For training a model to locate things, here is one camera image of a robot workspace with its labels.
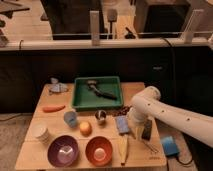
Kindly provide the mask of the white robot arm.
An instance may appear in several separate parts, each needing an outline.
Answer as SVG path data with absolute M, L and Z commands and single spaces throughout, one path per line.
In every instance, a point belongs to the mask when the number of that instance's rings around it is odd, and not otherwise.
M 160 98 L 154 86 L 135 94 L 131 99 L 132 119 L 139 122 L 150 115 L 213 148 L 213 117 L 162 103 Z

